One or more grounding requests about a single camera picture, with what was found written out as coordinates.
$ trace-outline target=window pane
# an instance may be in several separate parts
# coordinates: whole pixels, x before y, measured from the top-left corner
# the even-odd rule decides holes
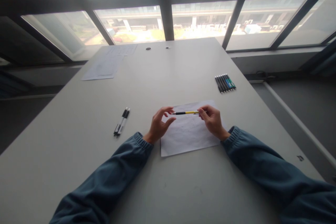
[[[227,50],[267,48],[305,0],[246,0]]]
[[[8,17],[0,17],[0,54],[23,65],[63,62]]]
[[[96,10],[115,44],[164,41],[159,6]]]
[[[107,45],[86,12],[27,15],[23,18],[73,60],[85,46]]]
[[[216,37],[222,44],[235,5],[236,1],[172,5],[174,38]]]
[[[320,44],[336,30],[336,0],[319,0],[280,46]]]

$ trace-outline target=white table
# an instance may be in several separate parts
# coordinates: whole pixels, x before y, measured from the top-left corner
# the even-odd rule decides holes
[[[322,180],[215,38],[138,44],[114,79],[81,81],[94,61],[0,156],[1,223],[49,222],[61,198],[136,131],[146,133],[161,106],[207,99],[215,100],[228,127],[252,133],[306,175]],[[219,93],[214,76],[223,73],[236,91]],[[125,107],[131,112],[115,139]],[[269,197],[244,177],[222,146],[161,158],[158,142],[112,222],[260,224],[276,222],[277,215]]]

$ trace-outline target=left hand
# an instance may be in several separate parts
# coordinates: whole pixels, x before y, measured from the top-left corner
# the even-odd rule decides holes
[[[169,118],[165,123],[162,122],[162,117],[163,115],[168,117],[168,114],[174,113],[175,111],[173,108],[174,107],[162,107],[159,109],[159,111],[156,112],[156,114],[153,116],[152,125],[150,126],[149,132],[143,136],[143,139],[146,142],[154,144],[166,133],[171,123],[176,120],[176,117]]]

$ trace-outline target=teal sleeve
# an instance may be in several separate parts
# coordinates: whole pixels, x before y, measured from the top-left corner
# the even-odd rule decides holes
[[[137,132],[59,203],[50,224],[109,223],[109,214],[147,162],[153,145]]]
[[[283,223],[336,223],[336,187],[313,180],[234,126],[222,142],[233,163],[280,204]]]

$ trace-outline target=paper with text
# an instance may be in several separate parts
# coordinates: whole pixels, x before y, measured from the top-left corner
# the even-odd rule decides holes
[[[174,106],[174,110],[175,112],[195,111],[206,104],[217,108],[213,100],[205,100],[198,103]],[[204,121],[202,121],[198,115],[169,115],[167,118],[163,117],[162,121],[166,122],[173,116],[176,117],[176,120],[169,126],[165,135],[161,137],[162,157],[220,144],[219,139],[208,131]]]
[[[136,47],[136,44],[111,46],[107,52],[98,56],[96,62],[84,74],[81,80],[114,78],[124,56],[132,55]]]

